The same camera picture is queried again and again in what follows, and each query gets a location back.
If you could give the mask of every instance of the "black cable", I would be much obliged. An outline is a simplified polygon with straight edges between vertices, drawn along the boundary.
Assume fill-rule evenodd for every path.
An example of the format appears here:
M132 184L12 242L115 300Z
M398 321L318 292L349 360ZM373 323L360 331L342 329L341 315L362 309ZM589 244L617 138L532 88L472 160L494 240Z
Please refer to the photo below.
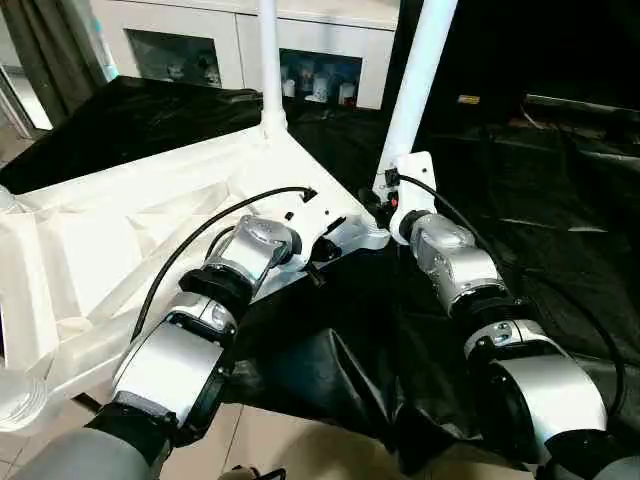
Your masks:
M473 226L473 224L462 213L460 213L460 210L454 207L451 204L451 202L449 202L449 200L447 200L441 193L431 188L426 183L423 183L420 180L417 180L413 177L408 177L407 175L398 175L398 178L400 180L404 180L405 182L413 183L414 185L422 188L423 190L426 190L431 195L436 197L442 204L444 204L449 209L449 211L454 216L457 217L458 221L473 234L473 236L476 239L476 242L478 242L478 244L484 250L486 250L486 252L491 256L491 258L493 258L493 261L496 262L498 266L502 265L502 259L498 256L498 254L496 253L494 248L491 246L491 244L482 235L480 235L480 232L478 232L478 230Z
M587 321L593 326L593 328L598 332L602 340L604 341L607 350L609 351L609 357L613 362L613 365L616 370L616 393L613 399L613 403L608 409L608 414L610 417L618 415L620 410L622 409L622 405L624 403L624 396L626 391L626 369L624 358L620 353L620 349L616 345L615 340L611 336L611 334L607 331L605 326L596 318L596 316L589 311L584 305L580 303L573 295L571 295L564 287L560 284L545 278L543 275L539 273L532 272L531 270L522 269L521 273L523 276L533 278L534 280L546 285L548 288L556 292L560 295L568 304L570 304L573 308L575 308L580 314L587 319Z
M133 328L133 333L131 334L131 342L133 342L136 339L136 337L140 335L140 332L142 332L144 321L147 318L147 313L149 313L149 308L151 308L151 302L153 301L153 297L158 291L158 287L160 287L160 283L162 282L162 279L167 274L171 266L178 259L178 257L182 254L182 252L184 252L187 249L187 247L191 245L191 243L193 243L193 241L202 234L202 232L204 232L207 228L209 228L211 225L216 223L218 220L226 217L227 215L235 212L236 210L240 210L241 208L244 208L247 205L257 202L258 200L262 200L263 198L271 197L273 195L278 195L280 193L285 193L285 192L303 192L307 195L306 199L311 198L316 193L314 190L307 187L283 187L283 188L276 188L273 190L269 190L267 192L260 193L259 195L255 195L253 197L242 200L241 202L238 202L235 205L230 206L229 208L225 208L223 211L221 211L217 215L214 215L209 220L207 220L202 225L200 225L198 228L196 228L191 233L191 235L189 235L178 246L178 248L174 250L174 252L169 256L167 261L164 263L164 265L162 265L162 268L160 268L160 271L156 275L156 278L153 279L153 282L151 283L151 287L149 288L149 292L147 292L147 296L145 297L144 303L142 304L142 308L140 309L140 314L138 315L138 320L136 321L136 325Z
M91 413L98 413L102 408L102 404L99 401L86 393L76 395L72 400L78 405L81 405L89 410Z
M484 237L482 237L482 235L480 235L478 230L476 230L476 228L471 224L471 222L467 220L467 218L462 213L460 213L460 211L457 208L455 208L451 204L451 202L449 202L442 194L438 193L429 185L413 177L409 177L406 175L399 175L398 177L400 178L400 180L404 180L405 182L412 183L422 188L423 190L426 190L435 198L437 198L441 203L443 203L451 211L451 213L457 217L458 221L476 237L476 241L478 242L478 244L487 251L487 253L493 258L493 260L498 265L502 265L501 258L498 257L498 255L495 253L495 251L493 250L489 242L487 242L487 240ZM616 393L614 396L613 403L609 408L609 415L610 416L618 415L620 413L620 409L622 408L622 404L624 402L624 393L626 390L626 370L625 370L625 364L624 364L624 359L622 357L622 354L620 353L618 346L613 340L613 337L611 337L611 334L607 331L604 325L602 325L602 323L595 317L595 315L593 315L589 311L588 308L583 306L562 286L560 286L559 284L556 284L555 282L552 282L551 280L548 280L542 275L538 275L535 272L531 272L530 270L525 270L517 265L510 265L510 266L516 269L516 275L528 276L530 278L533 278L534 280L538 280L539 282L545 284L548 288L555 291L558 295L564 298L567 303L569 303L576 310L578 310L582 314L582 316L598 332L598 334L604 341L607 347L607 350L609 351L609 356L611 357L611 361L613 362L616 370Z
M231 230L233 230L234 228L236 227L231 226L231 227L223 228L222 230L220 230L220 233L216 235L216 237L213 239L213 242L211 242L211 245L209 245L209 248L207 249L207 254L204 256L205 260L209 258L209 256L211 256L211 254L213 253L213 249L216 248L216 245L218 244L220 239L224 237L227 233L229 233Z

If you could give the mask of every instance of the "black cloth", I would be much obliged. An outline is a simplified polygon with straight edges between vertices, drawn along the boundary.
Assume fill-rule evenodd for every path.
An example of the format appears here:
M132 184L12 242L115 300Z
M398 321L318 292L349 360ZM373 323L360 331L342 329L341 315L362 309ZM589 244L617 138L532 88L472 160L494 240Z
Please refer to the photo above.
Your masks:
M0 171L0 184L23 193L237 131L259 122L260 107L251 91L118 78ZM372 184L386 114L298 102L286 109L291 134L349 191ZM640 155L484 125L423 129L416 149L432 153L439 190L503 260L562 284L610 330L628 376L611 428L637 444ZM478 440L463 339L409 252L393 244L357 252L322 274L321 288L307 278L253 305L226 399L380 438L407 470L453 439ZM610 404L615 375L601 338L544 284L527 279L519 288Z

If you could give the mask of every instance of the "white pole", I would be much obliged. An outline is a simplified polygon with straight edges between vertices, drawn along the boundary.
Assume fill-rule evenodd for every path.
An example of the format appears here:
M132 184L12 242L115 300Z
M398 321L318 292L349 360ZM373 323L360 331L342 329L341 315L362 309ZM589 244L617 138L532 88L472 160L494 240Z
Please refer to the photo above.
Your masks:
M262 46L262 127L265 134L287 128L282 108L280 85L280 50L276 31L275 0L260 0L260 43Z
M374 182L374 192L381 198L386 193L384 171L394 158L411 153L413 148L457 3L424 0L422 5Z

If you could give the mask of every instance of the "white metal bracket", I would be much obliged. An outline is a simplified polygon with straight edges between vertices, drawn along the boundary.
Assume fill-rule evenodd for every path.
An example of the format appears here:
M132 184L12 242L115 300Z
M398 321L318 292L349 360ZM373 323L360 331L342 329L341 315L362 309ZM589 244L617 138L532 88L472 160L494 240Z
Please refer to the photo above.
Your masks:
M401 155L392 159L389 166L392 169L396 168L401 175L415 178L416 180L426 183L434 190L436 188L436 176L433 171L433 163L429 152ZM408 240L400 233L402 220L412 211L427 210L435 213L435 199L433 195L422 188L405 181L401 181L400 185L397 186L397 192L398 208L393 214L393 217L391 217L389 231L393 239L400 245L409 245Z

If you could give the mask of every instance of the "cabinet glass door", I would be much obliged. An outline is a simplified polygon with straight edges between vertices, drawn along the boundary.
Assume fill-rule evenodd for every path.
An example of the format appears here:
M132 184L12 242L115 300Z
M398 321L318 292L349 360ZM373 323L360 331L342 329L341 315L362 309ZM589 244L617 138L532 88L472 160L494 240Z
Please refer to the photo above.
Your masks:
M212 38L131 29L126 33L141 77L222 87Z
M280 49L282 93L287 97L355 106L362 59Z

